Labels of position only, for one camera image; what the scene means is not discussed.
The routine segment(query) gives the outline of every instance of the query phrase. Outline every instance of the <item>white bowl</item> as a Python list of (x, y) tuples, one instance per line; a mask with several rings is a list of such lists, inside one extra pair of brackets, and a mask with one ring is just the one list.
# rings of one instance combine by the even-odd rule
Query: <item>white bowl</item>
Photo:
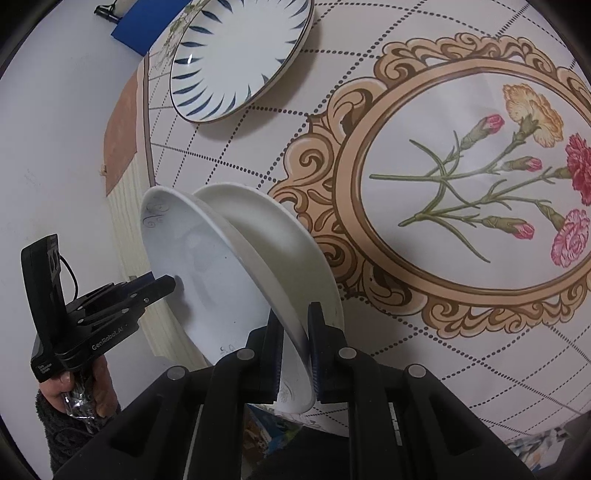
[(193, 193), (230, 222), (256, 249), (281, 283), (307, 330), (310, 302), (322, 304), (324, 321), (344, 330), (335, 277), (304, 226), (275, 200), (238, 183), (207, 185)]
[(166, 301), (213, 364), (246, 345), (272, 308), (286, 333), (277, 410), (303, 413), (316, 398), (308, 340), (281, 284), (256, 250), (205, 202), (168, 187), (144, 195), (141, 232), (156, 277), (177, 288)]

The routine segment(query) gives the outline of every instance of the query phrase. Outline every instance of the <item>blue and white plate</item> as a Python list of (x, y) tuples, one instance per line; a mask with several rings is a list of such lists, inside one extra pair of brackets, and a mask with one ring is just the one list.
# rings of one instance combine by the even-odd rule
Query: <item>blue and white plate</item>
[(178, 45), (170, 72), (177, 112), (220, 120), (272, 86), (310, 31), (314, 0), (210, 0)]

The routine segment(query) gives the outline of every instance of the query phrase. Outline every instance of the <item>plate rim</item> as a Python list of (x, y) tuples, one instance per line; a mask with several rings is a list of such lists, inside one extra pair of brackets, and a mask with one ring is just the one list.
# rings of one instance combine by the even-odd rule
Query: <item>plate rim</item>
[(185, 34), (187, 33), (187, 30), (193, 24), (193, 20), (195, 20), (195, 18), (201, 13), (201, 11), (203, 10), (203, 8), (205, 8), (207, 5), (209, 5), (210, 2), (213, 2), (213, 1), (214, 0), (208, 0), (206, 3), (204, 3), (202, 5), (202, 7), (191, 18), (191, 20), (187, 23), (186, 27), (183, 30), (183, 35), (181, 35), (181, 37), (180, 37), (180, 39), (178, 41), (178, 44), (177, 44), (176, 48), (174, 49), (173, 61), (170, 64), (170, 72), (168, 74), (168, 96), (170, 97), (170, 101), (173, 104), (174, 111), (177, 112), (177, 115), (179, 115), (183, 120), (185, 120), (187, 122), (190, 122), (192, 124), (195, 124), (195, 125), (212, 124), (214, 122), (218, 122), (220, 120), (223, 120), (225, 118), (228, 118), (229, 116), (231, 116), (231, 115), (239, 112), (243, 108), (246, 108), (249, 105), (252, 105), (264, 93), (266, 93), (270, 88), (272, 88), (275, 85), (275, 82), (277, 80), (279, 80), (279, 78), (281, 77), (281, 75), (283, 75), (289, 69), (289, 67), (291, 67), (292, 62), (300, 54), (300, 50), (301, 50), (300, 47), (306, 41), (306, 39), (308, 38), (308, 35), (310, 34), (310, 30), (311, 30), (311, 27), (312, 27), (312, 18), (314, 17), (314, 9), (316, 7), (316, 0), (308, 0), (310, 2), (310, 12), (308, 13), (308, 17), (306, 18), (306, 24), (305, 24), (304, 28), (302, 28), (301, 33), (300, 33), (300, 36), (298, 37), (298, 40), (297, 40), (296, 44), (291, 49), (290, 54), (287, 56), (285, 62), (283, 62), (283, 64), (271, 76), (271, 78), (269, 79), (269, 81), (266, 82), (266, 84), (264, 84), (262, 86), (262, 88), (259, 91), (257, 91), (257, 93), (255, 93), (254, 95), (252, 95), (246, 102), (240, 104), (234, 110), (231, 110), (231, 111), (229, 111), (227, 113), (224, 113), (222, 116), (218, 116), (216, 118), (208, 119), (208, 120), (191, 120), (191, 119), (188, 119), (186, 116), (184, 116), (181, 112), (179, 112), (177, 106), (174, 104), (174, 99), (173, 99), (173, 85), (172, 85), (174, 59), (177, 57), (178, 48), (180, 47), (181, 42), (183, 41), (183, 38), (184, 38)]
[[(306, 230), (306, 228), (301, 224), (301, 222), (297, 218), (295, 218), (293, 215), (291, 215), (285, 208), (283, 208), (274, 199), (272, 199), (268, 195), (264, 194), (263, 192), (260, 192), (259, 190), (255, 189), (253, 187), (250, 187), (248, 185), (243, 185), (241, 183), (237, 183), (234, 181), (221, 181), (219, 183), (211, 183), (208, 185), (203, 185), (203, 186), (199, 187), (197, 190), (195, 190), (192, 193), (192, 195), (199, 199), (199, 194), (201, 192), (203, 192), (205, 190), (216, 190), (217, 187), (224, 187), (224, 186), (230, 186), (230, 187), (234, 187), (237, 189), (241, 189), (241, 190), (244, 190), (246, 192), (249, 192), (250, 194), (254, 194), (257, 197), (261, 198), (267, 205), (269, 205), (269, 207), (284, 214), (283, 216), (285, 218), (289, 219), (289, 221), (292, 224), (294, 224), (298, 228), (298, 230), (303, 234), (302, 237), (306, 238), (306, 242), (308, 244), (310, 244), (311, 247), (313, 246), (314, 250), (317, 251), (320, 255), (322, 255), (322, 256), (324, 255), (322, 253), (322, 250), (319, 248), (318, 244), (316, 243), (316, 241), (310, 235), (309, 231)], [(335, 276), (333, 275), (332, 270), (330, 269), (330, 265), (326, 261), (324, 263), (322, 263), (322, 270), (327, 275), (327, 277), (330, 277), (332, 279), (331, 285), (333, 286), (333, 288), (331, 288), (331, 290), (333, 291), (333, 295), (335, 296), (335, 298), (338, 299), (338, 302), (337, 302), (338, 311), (337, 311), (337, 315), (336, 315), (337, 321), (339, 324), (338, 328), (340, 328), (344, 332), (345, 331), (345, 314), (343, 312), (343, 303), (340, 298), (339, 288), (338, 288)]]
[[(264, 267), (270, 272), (272, 279), (275, 280), (275, 284), (278, 285), (280, 291), (282, 292), (283, 296), (285, 297), (285, 300), (287, 301), (286, 305), (288, 306), (288, 308), (290, 310), (292, 310), (292, 312), (290, 312), (290, 315), (288, 317), (293, 317), (295, 320), (295, 322), (287, 321), (287, 319), (285, 318), (284, 315), (280, 316), (276, 312), (277, 318), (284, 328), (284, 332), (290, 338), (290, 341), (294, 345), (295, 350), (298, 354), (298, 357), (300, 358), (300, 361), (304, 365), (304, 369), (306, 370), (306, 373), (307, 373), (307, 379), (310, 384), (310, 390), (311, 390), (310, 401), (308, 403), (301, 402), (300, 404), (302, 405), (302, 408), (300, 410), (302, 410), (302, 413), (305, 413), (306, 411), (310, 410), (312, 408), (312, 406), (316, 403), (317, 397), (316, 397), (316, 392), (314, 389), (314, 374), (313, 374), (312, 367), (311, 367), (310, 346), (308, 343), (309, 339), (306, 334), (306, 330), (303, 328), (303, 326), (300, 323), (300, 320), (298, 318), (295, 307), (292, 305), (291, 300), (287, 296), (287, 293), (283, 289), (283, 286), (281, 285), (281, 283), (277, 280), (275, 274), (271, 271), (270, 267), (261, 258), (259, 253), (250, 244), (250, 242), (248, 242), (242, 236), (242, 234), (238, 231), (238, 229), (236, 229), (230, 222), (228, 222), (224, 217), (222, 217), (222, 215), (215, 212), (209, 205), (207, 205), (206, 202), (194, 197), (192, 194), (182, 192), (181, 190), (176, 190), (171, 187), (164, 186), (164, 185), (156, 185), (154, 187), (150, 187), (148, 190), (146, 190), (146, 192), (144, 193), (144, 197), (142, 198), (140, 219), (139, 219), (140, 233), (142, 235), (142, 244), (144, 244), (144, 231), (147, 227), (145, 227), (145, 225), (143, 224), (141, 217), (143, 216), (145, 208), (147, 207), (148, 200), (150, 198), (152, 198), (157, 192), (165, 192), (166, 194), (170, 194), (170, 195), (174, 196), (177, 200), (180, 200), (181, 202), (183, 202), (187, 207), (189, 207), (191, 210), (193, 210), (194, 213), (199, 215), (210, 226), (210, 228), (212, 228), (215, 231), (215, 233), (221, 238), (221, 240), (226, 244), (226, 246), (230, 249), (230, 251), (232, 251), (234, 257), (239, 261), (240, 265), (246, 271), (248, 276), (251, 278), (251, 280), (257, 286), (257, 288), (259, 288), (259, 290), (261, 291), (261, 294), (265, 298), (265, 301), (268, 302), (269, 307), (273, 311), (275, 311), (276, 309), (273, 308), (272, 303), (277, 303), (277, 301), (273, 300), (271, 302), (271, 300), (269, 299), (270, 295), (268, 293), (265, 293), (268, 290), (266, 288), (262, 288), (261, 282), (259, 280), (257, 280), (257, 278), (255, 278), (253, 273), (251, 273), (251, 269), (248, 268), (244, 264), (243, 257), (238, 254), (234, 244), (229, 240), (228, 236), (224, 233), (222, 227), (216, 223), (216, 217), (219, 217), (219, 219), (221, 219), (220, 223), (222, 223), (222, 224), (227, 223), (228, 228), (235, 230), (235, 233), (237, 234), (237, 236), (242, 238), (245, 245), (248, 245), (248, 246), (250, 246), (250, 248), (252, 248), (252, 250), (256, 253), (258, 259), (260, 260), (260, 263), (262, 265), (264, 265)], [(209, 212), (205, 211), (199, 205), (199, 203), (204, 204), (207, 207), (207, 209), (209, 209), (213, 212), (213, 215), (210, 215)]]

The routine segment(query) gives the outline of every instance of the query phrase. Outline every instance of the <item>human hand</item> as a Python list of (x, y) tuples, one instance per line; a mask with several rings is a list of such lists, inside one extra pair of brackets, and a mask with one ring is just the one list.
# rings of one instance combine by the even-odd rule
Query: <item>human hand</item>
[[(117, 410), (117, 394), (113, 389), (113, 382), (104, 355), (98, 357), (92, 364), (94, 384), (92, 395), (95, 399), (95, 409), (99, 417), (110, 417)], [(39, 390), (50, 405), (56, 410), (66, 413), (66, 405), (61, 396), (74, 388), (74, 376), (71, 372), (62, 372), (49, 380), (39, 384)]]

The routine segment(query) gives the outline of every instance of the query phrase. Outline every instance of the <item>black cable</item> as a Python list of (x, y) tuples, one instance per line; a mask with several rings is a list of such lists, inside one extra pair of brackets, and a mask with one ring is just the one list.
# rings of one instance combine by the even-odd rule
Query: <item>black cable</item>
[(68, 272), (70, 272), (70, 276), (72, 277), (72, 280), (74, 281), (74, 299), (72, 300), (72, 301), (74, 301), (78, 298), (78, 282), (76, 281), (76, 276), (74, 275), (74, 272), (72, 271), (72, 269), (68, 265), (68, 262), (66, 261), (66, 259), (64, 257), (62, 257), (61, 255), (60, 255), (60, 260), (66, 266), (66, 268), (68, 269)]

